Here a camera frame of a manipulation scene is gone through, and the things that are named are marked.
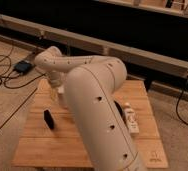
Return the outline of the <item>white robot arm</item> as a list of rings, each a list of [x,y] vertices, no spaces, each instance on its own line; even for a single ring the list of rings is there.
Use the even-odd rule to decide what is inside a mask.
[[[95,171],[148,171],[112,97],[127,76],[120,59],[63,57],[58,48],[50,47],[35,57],[35,64],[65,75],[65,104]]]

